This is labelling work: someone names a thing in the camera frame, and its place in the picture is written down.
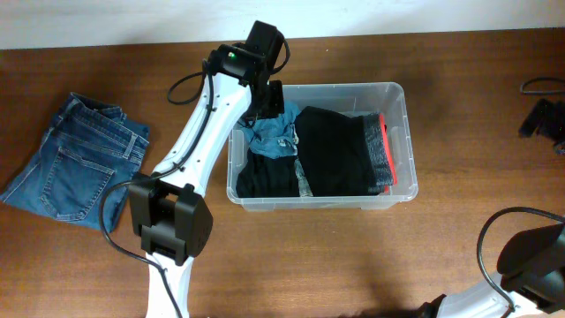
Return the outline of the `small blue garment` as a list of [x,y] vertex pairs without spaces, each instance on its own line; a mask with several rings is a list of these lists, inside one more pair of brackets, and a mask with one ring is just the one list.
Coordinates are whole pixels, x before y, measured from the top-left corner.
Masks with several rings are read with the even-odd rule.
[[270,159],[298,155],[299,137],[295,121],[300,108],[294,102],[284,104],[283,114],[275,118],[257,119],[237,122],[247,141],[249,148],[256,155]]

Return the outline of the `black garment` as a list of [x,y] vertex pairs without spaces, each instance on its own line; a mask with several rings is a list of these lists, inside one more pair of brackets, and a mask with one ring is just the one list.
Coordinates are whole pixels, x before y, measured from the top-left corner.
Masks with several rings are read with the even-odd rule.
[[276,159],[257,155],[249,150],[247,163],[237,176],[239,198],[298,197],[295,156]]

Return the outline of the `black shorts with red waistband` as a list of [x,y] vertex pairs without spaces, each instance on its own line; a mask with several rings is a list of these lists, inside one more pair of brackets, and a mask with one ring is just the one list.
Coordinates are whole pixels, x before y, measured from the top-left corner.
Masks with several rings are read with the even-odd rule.
[[373,196],[397,183],[384,115],[315,107],[295,121],[298,157],[315,196]]

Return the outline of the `light blue jeans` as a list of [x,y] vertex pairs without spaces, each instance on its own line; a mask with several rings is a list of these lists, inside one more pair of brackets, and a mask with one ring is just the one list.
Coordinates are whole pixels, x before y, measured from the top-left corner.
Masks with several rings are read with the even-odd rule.
[[298,180],[298,192],[300,197],[313,197],[313,192],[306,178],[304,168],[297,158],[294,162],[295,172]]

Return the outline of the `dark blue jeans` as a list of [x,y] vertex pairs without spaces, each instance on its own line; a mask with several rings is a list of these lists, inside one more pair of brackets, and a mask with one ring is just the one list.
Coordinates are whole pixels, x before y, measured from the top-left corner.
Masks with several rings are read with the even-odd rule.
[[147,125],[121,107],[71,93],[1,201],[38,216],[112,232],[149,145]]

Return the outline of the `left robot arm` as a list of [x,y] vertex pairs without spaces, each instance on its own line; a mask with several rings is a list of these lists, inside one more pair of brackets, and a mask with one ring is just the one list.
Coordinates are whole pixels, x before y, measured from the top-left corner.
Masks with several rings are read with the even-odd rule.
[[283,85],[272,75],[289,45],[272,25],[255,21],[245,42],[223,44],[203,62],[200,97],[169,153],[150,175],[128,186],[132,229],[149,267],[147,316],[188,316],[194,259],[213,227],[204,201],[207,182],[238,122],[277,117],[284,111]]

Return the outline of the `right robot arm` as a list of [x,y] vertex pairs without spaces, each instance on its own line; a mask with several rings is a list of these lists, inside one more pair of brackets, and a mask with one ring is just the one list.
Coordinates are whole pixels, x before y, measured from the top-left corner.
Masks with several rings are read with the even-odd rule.
[[[520,213],[541,216],[554,224],[518,232],[503,247],[496,271],[488,273],[482,254],[488,230],[502,216]],[[523,317],[564,309],[563,216],[538,208],[504,208],[481,228],[476,256],[483,281],[423,304],[419,317]]]

